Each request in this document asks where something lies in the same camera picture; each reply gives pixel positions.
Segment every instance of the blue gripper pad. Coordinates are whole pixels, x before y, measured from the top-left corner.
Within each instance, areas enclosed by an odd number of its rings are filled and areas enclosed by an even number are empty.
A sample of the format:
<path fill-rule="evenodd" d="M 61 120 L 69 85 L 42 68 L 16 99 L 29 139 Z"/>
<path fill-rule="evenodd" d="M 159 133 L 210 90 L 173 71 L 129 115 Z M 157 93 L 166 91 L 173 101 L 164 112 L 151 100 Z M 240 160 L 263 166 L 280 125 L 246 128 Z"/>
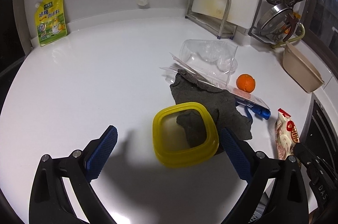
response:
<path fill-rule="evenodd" d="M 114 126 L 109 126 L 105 131 L 104 138 L 86 161 L 86 179 L 88 182 L 99 177 L 99 174 L 112 153 L 116 143 L 117 129 Z"/>
<path fill-rule="evenodd" d="M 229 129 L 227 128 L 221 130 L 219 136 L 221 145 L 228 155 L 239 178 L 245 180 L 247 183 L 250 183 L 252 179 L 250 161 L 246 158 L 245 154 L 238 146 L 235 139 L 231 136 L 228 130 Z"/>

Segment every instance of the yellow container rim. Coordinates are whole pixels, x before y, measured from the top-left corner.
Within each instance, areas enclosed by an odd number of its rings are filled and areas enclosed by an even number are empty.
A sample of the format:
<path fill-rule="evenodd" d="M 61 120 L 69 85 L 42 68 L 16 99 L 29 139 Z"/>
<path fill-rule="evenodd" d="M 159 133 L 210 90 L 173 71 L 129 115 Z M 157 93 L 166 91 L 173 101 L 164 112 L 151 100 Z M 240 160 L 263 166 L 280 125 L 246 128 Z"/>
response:
<path fill-rule="evenodd" d="M 161 140 L 162 119 L 167 115 L 184 110 L 197 110 L 200 113 L 206 127 L 207 139 L 203 144 L 190 149 L 166 151 Z M 153 145 L 156 157 L 161 163 L 170 168 L 181 168 L 202 163 L 213 157 L 219 146 L 219 138 L 215 123 L 207 109 L 200 103 L 187 102 L 165 108 L 155 115 Z"/>

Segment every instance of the white countertop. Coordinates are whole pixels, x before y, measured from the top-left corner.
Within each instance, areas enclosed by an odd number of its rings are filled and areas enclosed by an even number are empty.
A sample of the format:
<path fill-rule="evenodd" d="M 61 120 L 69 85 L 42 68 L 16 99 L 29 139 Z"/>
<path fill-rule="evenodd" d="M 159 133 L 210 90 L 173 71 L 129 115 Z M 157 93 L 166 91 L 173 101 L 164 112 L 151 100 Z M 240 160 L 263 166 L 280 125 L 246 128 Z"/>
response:
<path fill-rule="evenodd" d="M 149 18 L 73 31 L 28 55 L 0 116 L 0 187 L 25 223 L 41 156 L 68 156 L 109 125 L 117 128 L 118 142 L 91 185 L 118 224 L 218 224 L 225 218 L 246 186 L 225 153 L 169 169 L 153 152 L 153 117 L 174 104 L 159 67 L 173 63 L 169 52 L 178 56 L 186 39 L 215 37 L 184 18 Z M 230 80 L 235 86 L 240 74 L 252 75 L 253 94 L 270 107 L 269 120 L 254 117 L 249 141 L 269 157 L 275 157 L 278 108 L 301 132 L 311 99 L 274 53 L 259 43 L 239 47 Z M 67 179 L 65 184 L 85 219 Z"/>

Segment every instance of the orange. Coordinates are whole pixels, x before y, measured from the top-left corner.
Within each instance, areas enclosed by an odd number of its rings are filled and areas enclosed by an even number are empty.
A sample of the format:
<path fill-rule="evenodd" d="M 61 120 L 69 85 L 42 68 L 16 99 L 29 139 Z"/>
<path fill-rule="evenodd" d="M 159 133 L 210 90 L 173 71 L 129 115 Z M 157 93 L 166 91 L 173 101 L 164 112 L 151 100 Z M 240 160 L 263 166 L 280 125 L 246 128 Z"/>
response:
<path fill-rule="evenodd" d="M 240 90 L 250 93 L 254 91 L 256 82 L 249 74 L 241 74 L 236 80 L 236 85 Z"/>

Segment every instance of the snack package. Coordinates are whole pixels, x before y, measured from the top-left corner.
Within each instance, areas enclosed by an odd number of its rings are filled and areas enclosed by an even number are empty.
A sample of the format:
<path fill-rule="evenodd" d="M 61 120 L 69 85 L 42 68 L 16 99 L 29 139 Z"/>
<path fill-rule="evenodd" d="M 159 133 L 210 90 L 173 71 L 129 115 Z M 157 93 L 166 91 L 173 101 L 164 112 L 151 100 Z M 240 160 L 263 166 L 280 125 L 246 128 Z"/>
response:
<path fill-rule="evenodd" d="M 278 159 L 285 160 L 289 155 L 293 155 L 293 147 L 296 143 L 299 143 L 299 137 L 291 115 L 279 109 L 276 122 Z"/>
<path fill-rule="evenodd" d="M 67 35 L 63 0 L 43 0 L 35 13 L 40 46 Z"/>

